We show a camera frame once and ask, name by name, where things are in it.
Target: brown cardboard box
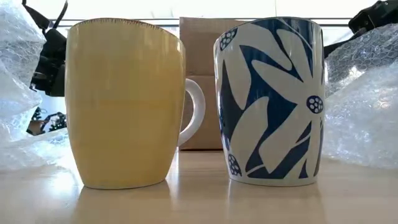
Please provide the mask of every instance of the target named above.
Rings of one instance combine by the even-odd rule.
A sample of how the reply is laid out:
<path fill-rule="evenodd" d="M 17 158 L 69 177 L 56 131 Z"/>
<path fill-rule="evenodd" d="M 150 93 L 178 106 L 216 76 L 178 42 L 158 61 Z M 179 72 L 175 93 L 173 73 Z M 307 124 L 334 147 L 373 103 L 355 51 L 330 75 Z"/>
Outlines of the brown cardboard box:
<path fill-rule="evenodd" d="M 197 82 L 206 99 L 206 113 L 199 130 L 185 144 L 186 149 L 222 149 L 220 126 L 216 107 L 213 45 L 225 31 L 244 21 L 232 19 L 180 18 L 180 39 L 187 57 L 187 78 Z M 185 95 L 181 128 L 185 128 L 192 117 L 192 99 Z"/>

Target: flower center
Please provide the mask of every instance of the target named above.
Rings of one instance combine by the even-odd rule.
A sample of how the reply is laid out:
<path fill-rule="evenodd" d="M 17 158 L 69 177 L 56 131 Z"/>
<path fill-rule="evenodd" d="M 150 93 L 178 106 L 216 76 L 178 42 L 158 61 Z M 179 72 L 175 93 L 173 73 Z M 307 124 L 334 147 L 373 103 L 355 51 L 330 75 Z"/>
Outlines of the flower center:
<path fill-rule="evenodd" d="M 318 114 L 323 111 L 323 101 L 319 96 L 310 96 L 307 99 L 307 107 L 312 113 Z"/>

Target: floral mug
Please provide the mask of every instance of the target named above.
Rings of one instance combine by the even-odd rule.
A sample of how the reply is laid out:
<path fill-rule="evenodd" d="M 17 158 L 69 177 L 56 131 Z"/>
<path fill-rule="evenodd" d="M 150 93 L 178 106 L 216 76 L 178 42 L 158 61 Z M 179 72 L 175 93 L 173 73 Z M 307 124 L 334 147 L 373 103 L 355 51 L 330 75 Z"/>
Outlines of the floral mug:
<path fill-rule="evenodd" d="M 258 185 L 317 179 L 325 117 L 321 27 L 273 17 L 237 26 L 214 46 L 229 176 Z"/>

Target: mug handle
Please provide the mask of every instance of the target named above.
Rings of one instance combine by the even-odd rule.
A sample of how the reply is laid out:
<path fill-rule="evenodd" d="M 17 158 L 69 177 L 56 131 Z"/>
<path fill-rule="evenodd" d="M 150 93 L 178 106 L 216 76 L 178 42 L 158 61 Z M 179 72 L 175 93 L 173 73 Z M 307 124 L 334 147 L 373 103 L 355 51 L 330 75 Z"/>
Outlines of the mug handle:
<path fill-rule="evenodd" d="M 188 126 L 180 133 L 177 146 L 181 146 L 198 131 L 206 111 L 205 96 L 196 82 L 185 79 L 185 91 L 187 91 L 192 98 L 193 114 Z"/>

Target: wooden table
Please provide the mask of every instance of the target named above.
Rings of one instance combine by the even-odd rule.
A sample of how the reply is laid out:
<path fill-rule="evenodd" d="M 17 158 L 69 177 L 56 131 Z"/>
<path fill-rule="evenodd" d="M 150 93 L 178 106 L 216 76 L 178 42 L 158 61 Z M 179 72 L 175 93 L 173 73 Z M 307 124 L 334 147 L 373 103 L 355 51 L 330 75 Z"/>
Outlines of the wooden table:
<path fill-rule="evenodd" d="M 398 223 L 396 170 L 323 160 L 317 184 L 261 187 L 229 180 L 221 152 L 182 152 L 160 184 L 93 190 L 66 167 L 0 172 L 0 223 Z"/>

